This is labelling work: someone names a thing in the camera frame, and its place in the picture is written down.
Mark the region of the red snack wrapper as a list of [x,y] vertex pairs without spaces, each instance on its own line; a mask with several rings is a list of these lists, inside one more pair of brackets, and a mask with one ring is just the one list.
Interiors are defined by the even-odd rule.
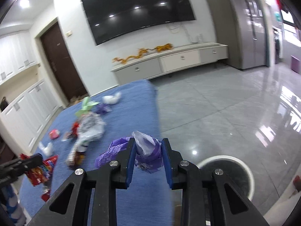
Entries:
[[27,178],[33,186],[43,184],[43,192],[41,198],[44,202],[47,202],[50,198],[52,176],[54,168],[58,161],[58,155],[43,159],[42,154],[36,153],[32,156],[21,154],[20,158],[26,162],[29,162],[31,168],[25,172]]

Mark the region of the purple plastic bag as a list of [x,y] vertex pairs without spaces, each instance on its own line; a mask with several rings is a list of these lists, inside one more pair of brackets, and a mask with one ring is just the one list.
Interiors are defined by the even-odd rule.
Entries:
[[110,161],[115,160],[119,152],[126,150],[130,138],[134,138],[137,148],[135,166],[147,173],[156,173],[159,171],[163,166],[161,142],[139,131],[133,131],[130,137],[121,137],[113,140],[108,149],[95,159],[95,167],[100,168]]

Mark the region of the white round trash bin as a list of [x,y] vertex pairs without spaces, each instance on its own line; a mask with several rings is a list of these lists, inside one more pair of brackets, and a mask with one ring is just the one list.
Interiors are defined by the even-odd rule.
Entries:
[[217,155],[204,159],[197,164],[197,167],[207,176],[215,169],[223,170],[252,201],[255,193],[254,175],[251,169],[240,159],[228,155]]

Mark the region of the white crumpled tissue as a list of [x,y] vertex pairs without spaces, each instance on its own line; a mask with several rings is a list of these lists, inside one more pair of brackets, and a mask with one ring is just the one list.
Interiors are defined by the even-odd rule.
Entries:
[[40,142],[38,147],[46,157],[51,157],[54,154],[54,148],[51,142],[49,142],[46,146]]

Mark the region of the dark red snack bag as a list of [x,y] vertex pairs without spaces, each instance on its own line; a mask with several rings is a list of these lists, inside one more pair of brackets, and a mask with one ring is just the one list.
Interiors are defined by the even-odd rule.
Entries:
[[66,158],[66,164],[70,168],[75,168],[81,165],[84,160],[85,153],[89,144],[85,129],[79,121],[73,123],[71,131],[67,134],[68,139],[75,139],[69,155]]

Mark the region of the white cabinet doors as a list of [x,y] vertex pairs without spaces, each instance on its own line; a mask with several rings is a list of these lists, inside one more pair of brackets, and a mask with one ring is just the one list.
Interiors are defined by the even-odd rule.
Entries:
[[16,155],[32,151],[59,108],[38,67],[29,32],[1,37],[1,136]]

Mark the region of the small pink wrapper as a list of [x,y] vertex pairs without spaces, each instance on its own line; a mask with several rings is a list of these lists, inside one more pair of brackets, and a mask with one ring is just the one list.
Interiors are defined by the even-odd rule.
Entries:
[[60,131],[58,129],[53,129],[49,132],[49,138],[51,140],[57,139],[60,136]]

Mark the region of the blue fuzzy blanket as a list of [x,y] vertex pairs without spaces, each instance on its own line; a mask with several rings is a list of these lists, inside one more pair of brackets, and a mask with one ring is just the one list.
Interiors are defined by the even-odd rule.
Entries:
[[[88,146],[81,165],[86,171],[95,169],[95,159],[108,149],[113,140],[130,137],[133,131],[161,139],[155,87],[148,80],[139,80],[107,90],[91,99],[101,102],[103,96],[116,92],[121,92],[121,99],[111,107],[111,112],[102,116],[105,132],[100,140],[91,142]],[[63,110],[42,138],[43,144],[52,142],[54,153],[58,155],[51,195],[73,172],[65,161],[75,140],[62,142],[58,138],[50,141],[49,132],[58,129],[63,135],[69,131],[75,122],[75,113],[81,106],[79,103]],[[45,204],[41,199],[42,192],[42,185],[34,187],[24,177],[19,198],[31,218]],[[116,199],[117,225],[173,225],[172,200],[163,167],[150,174],[134,166],[132,183],[127,190],[116,190]]]

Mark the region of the black white printed paper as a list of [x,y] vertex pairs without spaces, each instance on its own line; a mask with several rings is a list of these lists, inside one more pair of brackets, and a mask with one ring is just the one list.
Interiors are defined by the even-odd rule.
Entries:
[[83,143],[99,140],[105,132],[105,125],[105,122],[97,113],[89,112],[83,115],[77,129],[77,141]]

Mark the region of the small purple plastic wrapper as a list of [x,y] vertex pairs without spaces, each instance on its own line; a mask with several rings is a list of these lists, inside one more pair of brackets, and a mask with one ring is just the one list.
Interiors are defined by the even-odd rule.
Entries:
[[104,115],[106,113],[111,112],[111,107],[108,104],[100,103],[96,105],[94,112],[99,114],[99,115]]

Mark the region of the green crumpled paper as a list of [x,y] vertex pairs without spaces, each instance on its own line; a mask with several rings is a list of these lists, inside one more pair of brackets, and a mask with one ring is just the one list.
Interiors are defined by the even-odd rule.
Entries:
[[82,100],[82,107],[81,109],[79,109],[75,115],[76,117],[80,118],[82,115],[87,114],[94,106],[97,106],[99,104],[99,102],[96,101],[91,101],[90,97],[85,97]]

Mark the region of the pair of slippers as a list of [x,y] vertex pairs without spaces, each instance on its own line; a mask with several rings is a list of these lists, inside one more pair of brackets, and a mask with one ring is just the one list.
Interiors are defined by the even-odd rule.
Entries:
[[81,97],[81,96],[73,96],[73,97],[70,99],[70,103],[71,103],[71,104],[77,104],[77,103],[79,103],[81,100],[82,100],[82,97]]

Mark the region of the white crumpled plastic bag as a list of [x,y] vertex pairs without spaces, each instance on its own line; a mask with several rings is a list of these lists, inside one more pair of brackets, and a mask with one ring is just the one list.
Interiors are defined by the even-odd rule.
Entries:
[[114,104],[119,102],[120,98],[121,98],[121,92],[117,92],[114,95],[103,96],[102,101],[103,101],[104,104],[114,105]]

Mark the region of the dark brown entrance door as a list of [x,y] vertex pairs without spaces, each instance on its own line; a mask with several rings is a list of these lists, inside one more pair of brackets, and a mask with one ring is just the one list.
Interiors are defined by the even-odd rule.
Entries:
[[40,37],[50,68],[66,98],[84,96],[87,90],[80,79],[75,65],[56,22]]

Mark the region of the grey white TV cabinet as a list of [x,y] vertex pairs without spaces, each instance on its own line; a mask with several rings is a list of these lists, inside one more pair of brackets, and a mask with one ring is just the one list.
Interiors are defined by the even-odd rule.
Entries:
[[185,45],[161,53],[151,53],[127,64],[113,67],[119,85],[153,79],[177,71],[228,59],[228,46],[216,42]]

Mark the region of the golden dragon figurine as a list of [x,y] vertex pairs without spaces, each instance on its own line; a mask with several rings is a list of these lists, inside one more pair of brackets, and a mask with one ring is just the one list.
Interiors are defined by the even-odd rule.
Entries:
[[115,62],[118,62],[118,63],[121,63],[121,64],[127,64],[127,62],[129,60],[132,60],[132,59],[140,59],[142,58],[144,55],[148,54],[149,52],[151,51],[150,48],[140,48],[138,50],[138,54],[137,55],[130,55],[126,58],[119,58],[119,57],[115,57],[112,59],[112,62],[115,63]]

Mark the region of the golden tiger figurine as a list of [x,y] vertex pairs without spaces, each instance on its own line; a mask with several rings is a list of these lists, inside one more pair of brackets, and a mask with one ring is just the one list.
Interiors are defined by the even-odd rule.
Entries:
[[155,48],[153,48],[153,50],[158,53],[164,52],[167,50],[172,50],[172,49],[173,49],[173,45],[171,43],[167,43],[165,45],[159,45],[159,46],[156,46]]

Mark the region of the purple stool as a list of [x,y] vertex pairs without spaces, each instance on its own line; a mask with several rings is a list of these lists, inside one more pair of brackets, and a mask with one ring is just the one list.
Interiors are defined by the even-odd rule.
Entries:
[[295,73],[300,73],[301,70],[301,62],[300,60],[291,55],[291,65],[290,65],[290,69],[293,70]]

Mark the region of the grey double-door refrigerator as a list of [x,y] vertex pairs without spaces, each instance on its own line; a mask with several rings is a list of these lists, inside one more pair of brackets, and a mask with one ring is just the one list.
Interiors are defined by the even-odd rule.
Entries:
[[260,0],[207,0],[216,39],[239,70],[269,66],[267,26]]

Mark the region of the black wall television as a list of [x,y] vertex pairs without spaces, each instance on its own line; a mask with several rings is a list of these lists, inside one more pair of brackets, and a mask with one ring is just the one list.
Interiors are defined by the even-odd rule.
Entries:
[[189,0],[82,0],[97,45],[170,22],[194,21]]

